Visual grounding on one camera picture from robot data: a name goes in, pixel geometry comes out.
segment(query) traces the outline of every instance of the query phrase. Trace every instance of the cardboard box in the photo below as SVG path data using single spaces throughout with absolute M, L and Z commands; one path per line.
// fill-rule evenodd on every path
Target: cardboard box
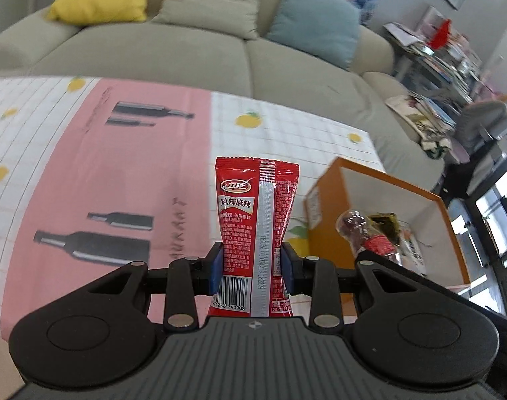
M 380 171 L 337 158 L 305 201 L 310 253 L 339 268 L 354 268 L 349 243 L 335 229 L 349 209 L 366 215 L 395 213 L 420 242 L 427 277 L 452 290 L 470 283 L 465 258 L 441 198 Z

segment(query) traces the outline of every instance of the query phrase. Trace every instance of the wine bottle illustration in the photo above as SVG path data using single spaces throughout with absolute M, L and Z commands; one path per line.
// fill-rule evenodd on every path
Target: wine bottle illustration
M 113 227 L 122 227 L 135 230 L 152 230 L 153 216 L 135 215 L 124 212 L 89 213 L 87 218 L 95 221 L 106 222 Z
M 146 117 L 170 117 L 180 116 L 185 119 L 193 119 L 194 114 L 186 113 L 179 110 L 171 110 L 160 105 L 142 105 L 132 104 L 129 102 L 118 102 L 113 108 L 114 113 L 120 114 L 132 114 L 134 116 L 146 116 Z
M 109 117 L 105 122 L 106 125 L 116 126 L 155 126 L 155 123 L 146 123 L 140 120 L 121 119 L 119 117 Z
M 137 260 L 147 263 L 150 254 L 148 240 L 87 231 L 77 231 L 65 236 L 38 230 L 33 240 L 62 249 L 76 259 L 104 264 L 123 266 Z

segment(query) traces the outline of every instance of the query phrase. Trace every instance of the screw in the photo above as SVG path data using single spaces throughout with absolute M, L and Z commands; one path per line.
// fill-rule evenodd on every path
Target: screw
M 176 328 L 186 328 L 194 323 L 194 317 L 188 314 L 174 314 L 168 318 L 168 323 Z
M 335 328 L 340 325 L 340 319 L 332 314 L 320 314 L 315 317 L 314 322 L 320 328 Z

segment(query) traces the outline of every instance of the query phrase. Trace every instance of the barcode number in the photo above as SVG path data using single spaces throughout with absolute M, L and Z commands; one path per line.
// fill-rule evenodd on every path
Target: barcode number
M 218 293 L 213 297 L 212 306 L 250 312 L 250 289 L 251 278 L 224 275 Z

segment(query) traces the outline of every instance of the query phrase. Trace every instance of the brand logo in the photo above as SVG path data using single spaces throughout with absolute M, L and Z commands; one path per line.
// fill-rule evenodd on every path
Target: brand logo
M 250 185 L 250 180 L 240 180 L 240 179 L 224 180 L 220 184 L 220 188 L 222 188 L 222 190 L 225 192 L 241 194 L 243 192 L 248 192 L 249 190 L 252 189 L 252 185 Z

